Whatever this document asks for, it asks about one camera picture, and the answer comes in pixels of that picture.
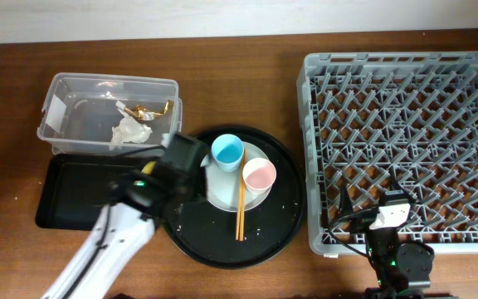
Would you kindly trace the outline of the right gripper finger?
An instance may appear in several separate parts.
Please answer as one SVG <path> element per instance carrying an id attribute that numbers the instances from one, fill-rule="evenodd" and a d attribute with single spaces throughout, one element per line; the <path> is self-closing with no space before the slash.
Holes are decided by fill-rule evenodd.
<path id="1" fill-rule="evenodd" d="M 341 216 L 350 215 L 354 212 L 347 184 L 342 183 L 339 187 L 339 214 Z"/>
<path id="2" fill-rule="evenodd" d="M 396 179 L 395 174 L 390 175 L 391 180 L 391 187 L 390 187 L 390 195 L 393 200 L 407 200 L 408 203 L 415 203 L 415 198 L 405 189 L 403 188 L 398 180 Z"/>

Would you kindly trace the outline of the white tissue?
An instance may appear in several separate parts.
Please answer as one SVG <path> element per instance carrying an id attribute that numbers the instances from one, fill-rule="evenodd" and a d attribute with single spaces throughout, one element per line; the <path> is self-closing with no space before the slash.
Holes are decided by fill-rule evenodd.
<path id="1" fill-rule="evenodd" d="M 123 143 L 142 144 L 149 139 L 151 134 L 152 129 L 150 127 L 140 124 L 132 116 L 124 114 L 124 118 L 119 124 L 112 128 L 110 150 Z"/>

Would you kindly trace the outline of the blue cup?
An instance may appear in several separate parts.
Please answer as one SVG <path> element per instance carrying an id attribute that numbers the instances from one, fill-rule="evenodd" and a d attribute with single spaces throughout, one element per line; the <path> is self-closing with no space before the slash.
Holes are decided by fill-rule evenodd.
<path id="1" fill-rule="evenodd" d="M 244 144 L 236 135 L 220 135 L 212 142 L 211 154 L 220 170 L 234 172 L 242 161 Z"/>

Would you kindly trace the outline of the gold foil wrapper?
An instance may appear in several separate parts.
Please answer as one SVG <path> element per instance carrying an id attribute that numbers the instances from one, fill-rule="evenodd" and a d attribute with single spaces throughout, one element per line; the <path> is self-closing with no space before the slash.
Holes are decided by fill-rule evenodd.
<path id="1" fill-rule="evenodd" d="M 135 108 L 131 109 L 119 100 L 115 102 L 115 105 L 121 112 L 132 116 L 136 120 L 151 121 L 166 115 L 173 108 L 174 103 L 172 100 L 167 100 L 165 106 L 160 111 L 150 110 L 141 105 L 136 105 Z"/>

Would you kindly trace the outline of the pink cup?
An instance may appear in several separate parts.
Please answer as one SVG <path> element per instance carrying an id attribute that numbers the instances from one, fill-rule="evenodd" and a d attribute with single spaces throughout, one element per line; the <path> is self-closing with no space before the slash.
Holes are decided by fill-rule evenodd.
<path id="1" fill-rule="evenodd" d="M 249 160 L 243 170 L 242 178 L 246 189 L 253 194 L 263 194 L 276 181 L 276 167 L 268 159 Z"/>

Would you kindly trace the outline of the yellow bowl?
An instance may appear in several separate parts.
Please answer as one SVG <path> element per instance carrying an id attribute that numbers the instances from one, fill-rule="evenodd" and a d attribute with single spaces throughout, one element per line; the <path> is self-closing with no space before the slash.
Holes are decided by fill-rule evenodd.
<path id="1" fill-rule="evenodd" d="M 143 174 L 151 174 L 156 162 L 155 161 L 149 161 L 141 170 Z"/>

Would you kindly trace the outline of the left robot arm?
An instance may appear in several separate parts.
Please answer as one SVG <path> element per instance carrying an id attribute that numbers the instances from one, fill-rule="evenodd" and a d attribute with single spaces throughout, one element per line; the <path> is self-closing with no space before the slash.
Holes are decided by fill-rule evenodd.
<path id="1" fill-rule="evenodd" d="M 160 223 L 171 223 L 184 204 L 205 198 L 201 164 L 209 146 L 181 134 L 166 140 L 160 157 L 110 183 L 110 198 L 90 235 L 43 294 L 45 298 L 104 297 Z"/>

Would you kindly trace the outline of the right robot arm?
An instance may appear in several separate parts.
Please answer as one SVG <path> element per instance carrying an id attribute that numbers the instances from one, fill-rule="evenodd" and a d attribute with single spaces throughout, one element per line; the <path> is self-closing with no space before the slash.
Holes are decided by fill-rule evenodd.
<path id="1" fill-rule="evenodd" d="M 415 198 L 401 187 L 392 174 L 390 189 L 381 193 L 377 204 L 353 211 L 345 184 L 339 188 L 339 216 L 333 221 L 348 223 L 351 233 L 365 236 L 362 253 L 376 273 L 378 287 L 368 288 L 366 298 L 423 298 L 431 285 L 434 250 L 422 242 L 400 241 L 398 230 L 408 222 Z"/>

